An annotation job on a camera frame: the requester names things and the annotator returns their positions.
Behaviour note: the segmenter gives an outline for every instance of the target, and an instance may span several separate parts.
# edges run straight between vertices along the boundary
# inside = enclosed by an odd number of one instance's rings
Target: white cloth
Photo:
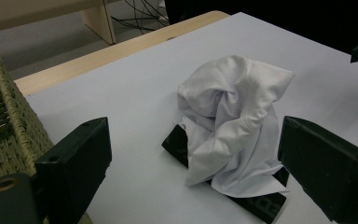
[[[227,56],[198,68],[178,87],[181,123],[188,138],[187,185],[212,179],[228,196],[246,198],[284,192],[272,175],[279,126],[273,102],[294,74],[240,56]]]

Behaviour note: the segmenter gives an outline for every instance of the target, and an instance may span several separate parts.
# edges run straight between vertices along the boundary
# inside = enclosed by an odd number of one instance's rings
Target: white table
[[[358,63],[351,56],[245,14],[222,19],[29,97],[57,143],[80,123],[109,118],[113,161],[90,207],[95,223],[262,223],[207,184],[185,186],[186,168],[160,145],[183,116],[176,88],[196,68],[229,54],[292,70],[275,104],[358,146]],[[276,223],[330,223],[289,179]]]

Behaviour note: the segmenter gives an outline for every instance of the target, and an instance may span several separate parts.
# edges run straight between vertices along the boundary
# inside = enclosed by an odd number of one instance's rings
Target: light wood furniture
[[[106,0],[0,0],[0,30],[81,11],[83,22],[107,43],[116,42]]]
[[[168,41],[179,35],[184,35],[228,17],[228,14],[220,11],[212,11],[187,21],[182,21],[171,26],[156,30],[123,43],[116,44],[106,49],[101,49],[86,56],[74,59],[67,63],[51,67],[28,77],[15,80],[21,92],[27,96],[42,91],[70,78],[84,74],[115,60],[127,57],[142,49],[147,49],[161,42]]]

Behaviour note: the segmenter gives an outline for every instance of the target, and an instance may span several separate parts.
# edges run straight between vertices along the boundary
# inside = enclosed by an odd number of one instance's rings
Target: wicker basket
[[[35,174],[34,162],[53,144],[0,59],[0,176]],[[80,223],[91,223],[87,215]]]

